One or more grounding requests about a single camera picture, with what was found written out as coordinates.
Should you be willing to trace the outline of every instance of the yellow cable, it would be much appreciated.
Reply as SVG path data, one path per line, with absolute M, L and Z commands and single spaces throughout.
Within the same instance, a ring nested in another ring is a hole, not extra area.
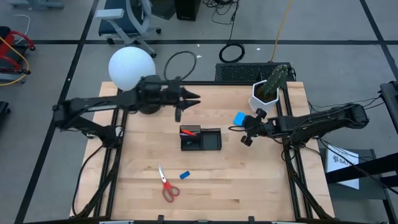
M 29 62 L 26 60 L 26 58 L 24 56 L 22 56 L 16 49 L 14 49 L 13 47 L 11 47 L 2 37 L 0 37 L 0 40 L 3 41 L 4 44 L 6 44 L 11 50 L 13 50 L 16 54 L 18 54 L 26 63 L 26 70 L 29 71 Z M 0 86 L 8 86 L 8 85 L 12 85 L 14 83 L 17 83 L 19 81 L 21 81 L 22 79 L 24 79 L 26 76 L 26 74 L 21 75 L 20 78 L 18 78 L 17 80 L 14 80 L 12 82 L 9 83 L 3 83 L 0 84 Z
M 282 22 L 280 23 L 279 30 L 278 30 L 278 34 L 276 35 L 276 40 L 275 40 L 275 44 L 274 44 L 274 51 L 273 51 L 273 53 L 272 53 L 271 62 L 274 60 L 275 53 L 276 53 L 276 48 L 277 48 L 277 45 L 278 45 L 279 34 L 280 34 L 280 32 L 281 32 L 281 30 L 282 30 L 284 24 L 285 24 L 285 20 L 286 20 L 286 17 L 287 17 L 287 13 L 288 13 L 289 10 L 290 10 L 290 7 L 291 7 L 291 5 L 292 5 L 292 2 L 293 2 L 293 0 L 289 0 L 289 3 L 288 3 L 288 5 L 287 5 L 287 9 L 286 9 L 286 12 L 285 12 L 285 15 L 284 15 L 284 19 L 283 19 Z

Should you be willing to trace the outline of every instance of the red machine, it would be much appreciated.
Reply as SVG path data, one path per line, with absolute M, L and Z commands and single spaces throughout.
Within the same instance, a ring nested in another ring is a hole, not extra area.
M 27 45 L 13 45 L 14 35 L 21 36 Z M 25 54 L 27 49 L 35 50 L 35 45 L 26 35 L 20 32 L 12 31 L 9 27 L 0 26 L 0 37 L 2 37 L 9 45 L 16 49 L 21 55 Z M 23 69 L 19 62 L 21 57 L 15 54 L 3 41 L 0 41 L 0 73 L 24 73 L 30 74 L 30 71 Z

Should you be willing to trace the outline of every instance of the red pen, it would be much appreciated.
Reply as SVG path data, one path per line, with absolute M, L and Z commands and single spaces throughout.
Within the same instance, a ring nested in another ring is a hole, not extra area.
M 185 129 L 183 129 L 182 132 L 185 133 L 185 134 L 189 134 L 189 135 L 191 135 L 191 136 L 196 136 L 195 133 L 192 133 L 192 132 L 190 132 L 190 131 L 188 131 L 188 130 L 185 130 Z

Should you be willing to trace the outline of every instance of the cactus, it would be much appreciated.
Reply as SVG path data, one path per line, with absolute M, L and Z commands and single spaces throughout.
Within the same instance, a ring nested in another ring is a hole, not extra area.
M 267 82 L 265 82 L 261 87 L 260 95 L 262 98 L 273 96 L 278 87 L 280 87 L 283 82 L 286 82 L 288 72 L 289 68 L 286 65 L 276 66 L 274 71 L 272 71 L 272 74 L 267 79 Z

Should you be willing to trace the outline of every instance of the gray floor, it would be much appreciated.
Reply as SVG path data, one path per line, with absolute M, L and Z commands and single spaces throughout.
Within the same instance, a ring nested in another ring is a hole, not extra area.
M 2 26 L 25 31 L 26 14 L 32 18 L 28 36 L 34 40 L 79 40 L 94 0 L 64 1 L 62 11 L 24 11 L 0 2 Z M 233 39 L 275 39 L 288 0 L 241 0 Z M 396 0 L 367 0 L 375 21 L 386 40 L 398 40 Z M 104 1 L 100 0 L 98 9 Z M 154 25 L 163 28 L 152 40 L 227 39 L 230 26 L 211 22 L 212 9 L 201 5 L 198 20 L 180 21 L 155 17 Z M 228 20 L 228 16 L 216 17 Z M 91 24 L 88 40 L 101 40 L 99 21 Z M 377 40 L 357 0 L 294 1 L 281 34 L 283 40 Z M 50 120 L 51 106 L 60 95 L 77 45 L 38 45 L 29 52 L 32 75 L 24 85 L 0 88 L 0 100 L 11 104 L 12 113 L 0 134 L 0 222 L 12 223 L 24 196 Z M 67 98 L 97 96 L 101 82 L 108 81 L 108 61 L 121 45 L 85 45 Z M 157 51 L 157 74 L 162 74 L 167 59 L 175 52 L 191 50 L 201 57 L 188 80 L 214 80 L 220 63 L 218 44 L 153 45 Z M 241 62 L 266 62 L 273 45 L 247 44 Z M 398 58 L 398 46 L 389 50 Z M 239 52 L 226 50 L 226 59 Z M 290 62 L 304 82 L 308 99 L 315 105 L 330 105 L 377 96 L 380 83 L 395 80 L 379 45 L 280 45 L 276 62 Z M 177 57 L 168 70 L 170 77 L 190 69 L 192 59 Z M 326 139 L 340 147 L 375 149 L 378 156 L 397 152 L 398 136 L 385 106 L 368 111 L 371 122 L 361 130 L 341 129 Z M 49 154 L 32 198 L 25 221 L 67 218 L 77 174 L 83 159 L 86 139 L 78 133 L 55 132 Z M 391 195 L 398 208 L 398 197 Z M 333 199 L 336 216 L 357 222 L 386 221 L 382 204 L 375 201 L 351 202 Z

